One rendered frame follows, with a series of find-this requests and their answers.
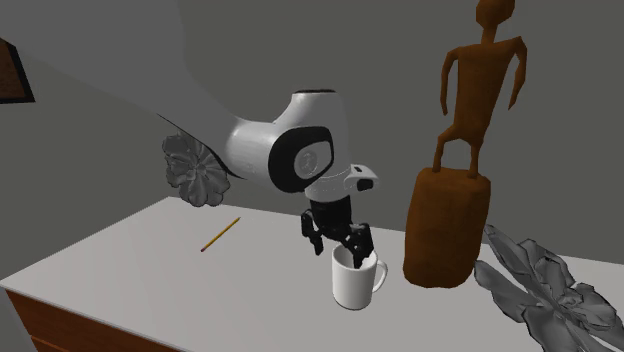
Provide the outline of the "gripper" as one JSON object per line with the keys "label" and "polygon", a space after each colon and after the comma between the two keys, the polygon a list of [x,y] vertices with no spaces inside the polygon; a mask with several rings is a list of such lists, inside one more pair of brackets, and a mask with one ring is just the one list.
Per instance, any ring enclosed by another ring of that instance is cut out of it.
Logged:
{"label": "gripper", "polygon": [[353,267],[359,269],[374,250],[368,223],[352,223],[351,197],[345,196],[330,202],[310,201],[310,208],[301,216],[302,235],[313,245],[319,256],[323,250],[322,235],[344,237],[341,243],[352,254]]}

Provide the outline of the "white mug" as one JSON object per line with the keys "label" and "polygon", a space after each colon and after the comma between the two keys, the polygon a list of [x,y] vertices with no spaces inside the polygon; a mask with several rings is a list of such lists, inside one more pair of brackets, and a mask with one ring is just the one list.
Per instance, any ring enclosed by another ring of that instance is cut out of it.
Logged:
{"label": "white mug", "polygon": [[387,275],[388,266],[375,251],[355,268],[352,253],[345,246],[338,245],[332,250],[332,294],[335,302],[345,309],[366,308]]}

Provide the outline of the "brown human figure statue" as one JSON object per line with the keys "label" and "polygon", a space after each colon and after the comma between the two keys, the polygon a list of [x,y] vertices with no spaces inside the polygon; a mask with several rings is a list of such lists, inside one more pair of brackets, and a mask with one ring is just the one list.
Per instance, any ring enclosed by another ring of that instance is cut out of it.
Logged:
{"label": "brown human figure statue", "polygon": [[413,285],[457,287],[478,259],[491,198],[491,182],[479,172],[480,151],[511,61],[518,62],[512,102],[526,81],[523,38],[496,38],[515,3],[479,0],[479,43],[457,47],[445,57],[440,106],[453,122],[438,136],[433,164],[418,173],[411,196],[402,270]]}

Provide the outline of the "yellow pencil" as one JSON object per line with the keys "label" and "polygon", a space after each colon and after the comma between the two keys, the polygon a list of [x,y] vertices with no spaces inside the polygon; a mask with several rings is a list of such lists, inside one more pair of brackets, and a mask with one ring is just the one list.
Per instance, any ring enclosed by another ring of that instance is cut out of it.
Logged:
{"label": "yellow pencil", "polygon": [[218,239],[220,239],[227,231],[229,231],[234,225],[236,225],[241,220],[241,217],[237,217],[230,224],[228,224],[224,229],[222,229],[217,235],[215,235],[207,244],[205,244],[200,252],[205,252],[210,246],[212,246]]}

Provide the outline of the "grey round rosette plant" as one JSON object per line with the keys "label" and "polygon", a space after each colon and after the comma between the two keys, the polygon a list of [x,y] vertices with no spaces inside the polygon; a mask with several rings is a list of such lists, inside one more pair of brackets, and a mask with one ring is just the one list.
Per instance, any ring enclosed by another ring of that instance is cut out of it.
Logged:
{"label": "grey round rosette plant", "polygon": [[178,131],[162,143],[167,182],[194,207],[219,206],[230,188],[226,171],[201,142]]}

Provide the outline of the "grey long-leaved plant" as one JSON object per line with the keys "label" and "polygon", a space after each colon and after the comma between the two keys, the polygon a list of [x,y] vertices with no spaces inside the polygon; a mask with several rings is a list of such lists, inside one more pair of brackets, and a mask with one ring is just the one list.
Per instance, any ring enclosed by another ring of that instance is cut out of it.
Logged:
{"label": "grey long-leaved plant", "polygon": [[517,243],[492,225],[484,228],[509,281],[477,260],[474,278],[504,315],[526,325],[543,352],[624,352],[624,321],[592,285],[578,283],[567,263],[532,239]]}

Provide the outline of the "dark framed wall picture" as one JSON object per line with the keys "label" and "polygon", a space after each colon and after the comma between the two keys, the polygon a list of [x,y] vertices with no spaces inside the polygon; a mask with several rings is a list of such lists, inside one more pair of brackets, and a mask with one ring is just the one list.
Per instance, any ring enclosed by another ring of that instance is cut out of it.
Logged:
{"label": "dark framed wall picture", "polygon": [[16,47],[0,38],[0,104],[34,102],[35,97]]}

